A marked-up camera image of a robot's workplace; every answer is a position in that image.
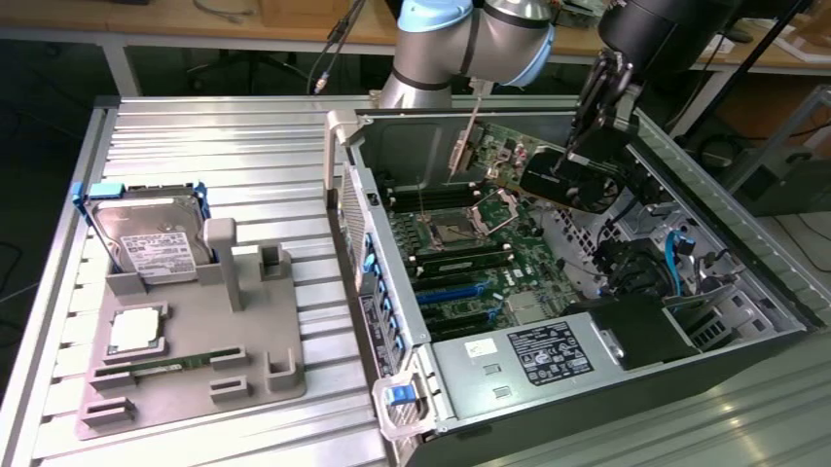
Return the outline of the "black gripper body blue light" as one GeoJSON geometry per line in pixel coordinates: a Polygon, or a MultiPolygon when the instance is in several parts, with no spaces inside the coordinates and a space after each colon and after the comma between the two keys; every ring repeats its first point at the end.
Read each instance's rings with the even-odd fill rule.
{"type": "Polygon", "coordinates": [[[738,1],[612,1],[598,25],[606,47],[623,55],[636,77],[687,70],[738,9],[738,1]]]}

